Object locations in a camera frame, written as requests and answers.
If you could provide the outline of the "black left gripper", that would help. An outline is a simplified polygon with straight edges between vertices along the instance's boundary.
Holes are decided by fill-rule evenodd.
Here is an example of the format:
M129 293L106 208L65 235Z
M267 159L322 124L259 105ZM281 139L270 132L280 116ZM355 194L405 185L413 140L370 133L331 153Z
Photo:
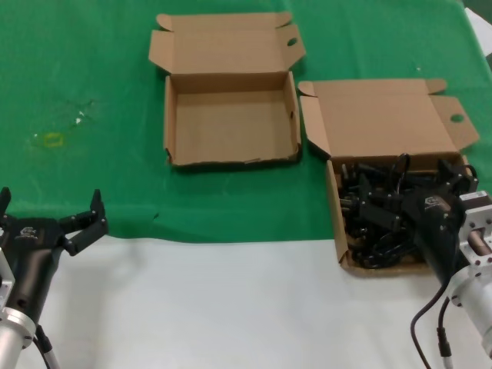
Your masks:
M95 189L90 210L56 221L15 218L6 214L11 192L0 192L1 249L15 283L6 306L38 321L64 249L75 256L108 233L101 191Z

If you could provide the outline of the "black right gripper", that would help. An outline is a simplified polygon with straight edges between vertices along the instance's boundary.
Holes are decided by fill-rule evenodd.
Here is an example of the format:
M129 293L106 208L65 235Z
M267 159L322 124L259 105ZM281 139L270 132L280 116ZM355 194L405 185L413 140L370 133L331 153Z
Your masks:
M442 285L468 266L460 250L459 231L464 224L460 196L477 190L479 180L473 165L437 162L439 188L417 188L405 195L391 176L382 187L366 174L359 177L359 218L387 231L400 231L403 218L413 243Z

